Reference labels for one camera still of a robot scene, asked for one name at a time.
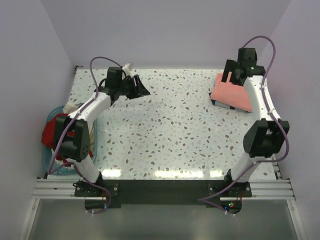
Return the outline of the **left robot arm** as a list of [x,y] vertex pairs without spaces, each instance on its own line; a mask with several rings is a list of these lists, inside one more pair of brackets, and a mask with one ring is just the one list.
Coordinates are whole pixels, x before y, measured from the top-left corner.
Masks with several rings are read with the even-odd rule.
[[99,196],[104,184],[99,181],[100,171],[94,166],[89,155],[90,132],[97,117],[111,107],[121,96],[137,99],[150,95],[139,75],[133,73],[133,65],[109,67],[106,78],[95,84],[93,95],[78,109],[55,120],[51,164],[57,155],[68,160],[80,177],[87,182],[86,191]]

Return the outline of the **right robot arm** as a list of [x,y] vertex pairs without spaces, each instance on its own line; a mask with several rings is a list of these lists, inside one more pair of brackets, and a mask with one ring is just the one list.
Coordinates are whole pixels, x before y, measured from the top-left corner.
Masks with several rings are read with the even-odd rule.
[[230,197],[240,190],[240,183],[246,183],[261,163],[270,161],[283,144],[288,144],[290,124],[277,113],[267,83],[267,71],[257,64],[254,48],[238,49],[237,60],[226,61],[222,83],[243,87],[248,94],[256,121],[243,137],[243,154],[237,164],[224,176],[223,192]]

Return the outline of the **salmon pink t-shirt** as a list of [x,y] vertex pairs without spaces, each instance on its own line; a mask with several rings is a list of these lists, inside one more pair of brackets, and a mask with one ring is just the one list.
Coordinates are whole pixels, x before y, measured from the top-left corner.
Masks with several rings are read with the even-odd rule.
[[243,86],[235,85],[229,82],[231,73],[229,73],[227,82],[221,82],[222,73],[218,73],[215,78],[213,90],[209,93],[210,100],[216,100],[220,103],[230,105],[240,112],[252,112],[250,98]]

